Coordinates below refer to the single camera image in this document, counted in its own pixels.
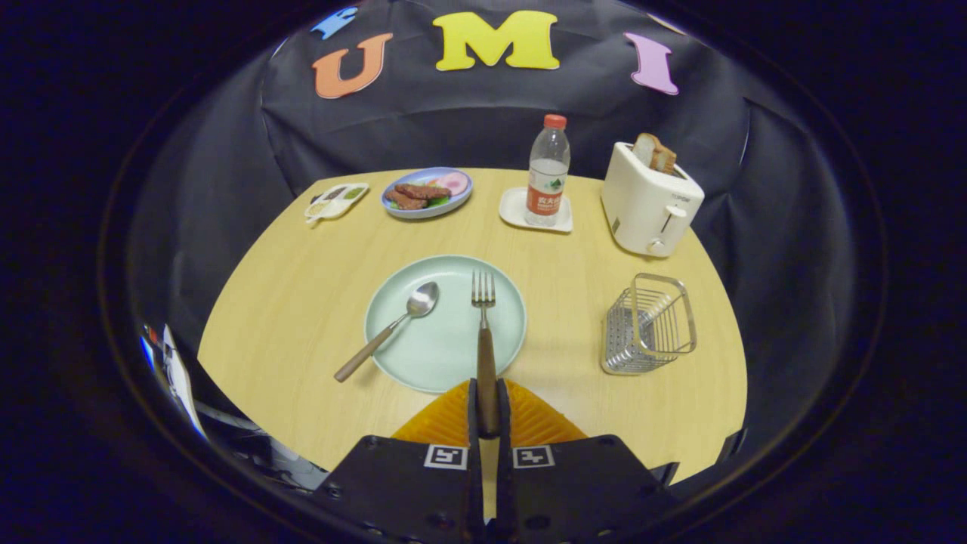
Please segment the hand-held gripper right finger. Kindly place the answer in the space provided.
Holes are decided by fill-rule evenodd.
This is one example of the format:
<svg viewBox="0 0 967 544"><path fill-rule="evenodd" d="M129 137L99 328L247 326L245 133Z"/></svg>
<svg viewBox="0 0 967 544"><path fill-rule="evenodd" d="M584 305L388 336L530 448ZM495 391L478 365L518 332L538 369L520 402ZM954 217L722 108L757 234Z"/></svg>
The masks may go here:
<svg viewBox="0 0 967 544"><path fill-rule="evenodd" d="M544 400L500 380L503 430L496 476L498 540L636 542L676 505L614 434L584 436Z"/></svg>

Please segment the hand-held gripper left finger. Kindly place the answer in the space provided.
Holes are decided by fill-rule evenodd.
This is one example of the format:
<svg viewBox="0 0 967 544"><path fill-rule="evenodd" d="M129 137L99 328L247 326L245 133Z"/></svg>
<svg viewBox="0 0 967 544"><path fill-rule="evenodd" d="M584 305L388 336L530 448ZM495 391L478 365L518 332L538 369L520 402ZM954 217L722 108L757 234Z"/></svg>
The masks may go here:
<svg viewBox="0 0 967 544"><path fill-rule="evenodd" d="M314 505L335 516L348 540L483 543L476 382L459 391L463 447L361 437L314 491Z"/></svg>

